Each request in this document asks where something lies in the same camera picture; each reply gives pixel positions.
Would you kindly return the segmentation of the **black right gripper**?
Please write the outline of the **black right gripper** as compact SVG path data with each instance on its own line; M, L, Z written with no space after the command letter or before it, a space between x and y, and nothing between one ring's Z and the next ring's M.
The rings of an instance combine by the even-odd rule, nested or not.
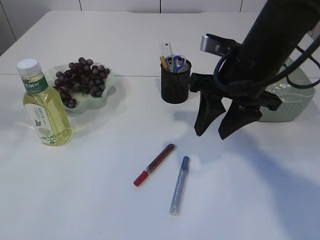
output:
M285 70L282 65L304 35L320 20L317 0L269 0L242 43L220 56L212 74L193 73L190 90L200 92L194 130L202 136L210 124L226 112L222 98L232 101L218 128L222 140L258 121L265 88L291 74L312 57L318 39Z

